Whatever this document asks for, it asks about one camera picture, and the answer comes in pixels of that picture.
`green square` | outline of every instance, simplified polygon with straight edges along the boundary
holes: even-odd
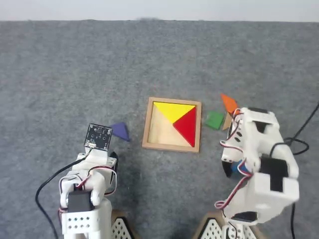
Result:
[[[223,119],[224,114],[215,111],[210,111],[208,112],[208,118],[205,121],[205,124],[211,128],[219,129],[221,123],[223,122]]]

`circuit board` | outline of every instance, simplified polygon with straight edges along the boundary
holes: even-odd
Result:
[[[90,123],[84,146],[107,151],[110,146],[112,128]]]

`purple triangle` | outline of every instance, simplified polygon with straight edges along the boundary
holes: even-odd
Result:
[[[130,141],[129,133],[124,122],[116,123],[110,127],[113,129],[112,135],[115,135],[125,141]]]

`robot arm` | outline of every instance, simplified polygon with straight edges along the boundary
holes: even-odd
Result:
[[[299,199],[299,168],[290,148],[278,145],[269,156],[273,145],[283,142],[274,113],[242,108],[228,135],[221,141],[225,173],[230,177],[238,169],[245,175],[231,199],[217,204],[228,222],[264,223]]]
[[[112,129],[90,124],[85,140],[86,153],[59,181],[60,217],[65,239],[111,239],[111,202],[117,183],[116,153],[108,156]],[[109,192],[115,181],[115,188]]]

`white wall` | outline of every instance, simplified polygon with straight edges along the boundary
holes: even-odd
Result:
[[[319,0],[0,0],[0,20],[317,21]]]

